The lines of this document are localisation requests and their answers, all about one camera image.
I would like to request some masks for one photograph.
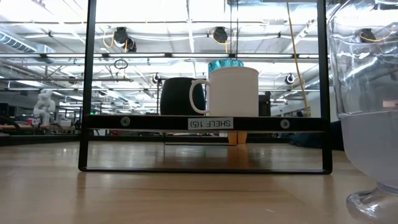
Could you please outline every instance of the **metal shelf frame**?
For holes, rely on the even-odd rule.
[[[275,170],[275,169],[169,169],[169,168],[108,168],[88,167],[88,143],[91,129],[140,129],[187,131],[189,116],[134,116],[134,115],[90,115],[91,83],[93,81],[96,2],[88,1],[85,49],[85,77],[83,90],[83,121],[80,138],[78,168],[87,172],[172,172],[211,174],[330,174],[333,170],[330,144],[330,98],[328,78],[328,51],[326,41],[326,2],[317,0],[318,11],[318,63],[320,71],[320,99],[322,118],[233,118],[235,131],[259,132],[321,132],[322,169],[318,170]],[[129,124],[122,125],[122,119]],[[288,122],[287,128],[282,123]]]

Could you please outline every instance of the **wooden surface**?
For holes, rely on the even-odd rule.
[[[357,223],[346,197],[372,189],[344,152],[332,175],[82,173],[78,143],[0,147],[0,223]],[[319,168],[320,150],[91,142],[91,166]]]

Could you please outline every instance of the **mug handle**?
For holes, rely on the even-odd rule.
[[[189,101],[190,101],[190,103],[191,103],[191,107],[192,107],[192,109],[193,109],[195,112],[197,112],[197,113],[200,113],[200,114],[209,113],[210,110],[204,110],[204,111],[203,111],[203,110],[199,110],[199,109],[195,106],[195,104],[193,103],[193,96],[192,96],[192,94],[193,94],[193,88],[194,88],[195,85],[197,85],[197,84],[206,84],[206,85],[210,86],[210,82],[208,82],[208,81],[206,81],[206,80],[194,80],[194,81],[192,81],[191,88],[189,89]]]

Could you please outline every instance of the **black mug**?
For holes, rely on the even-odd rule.
[[[203,116],[195,112],[189,101],[189,89],[194,78],[177,77],[166,79],[160,97],[160,115]],[[199,110],[206,109],[202,85],[193,89],[193,102]]]

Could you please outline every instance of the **shelf label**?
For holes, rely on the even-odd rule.
[[[188,118],[188,130],[233,129],[234,118]]]

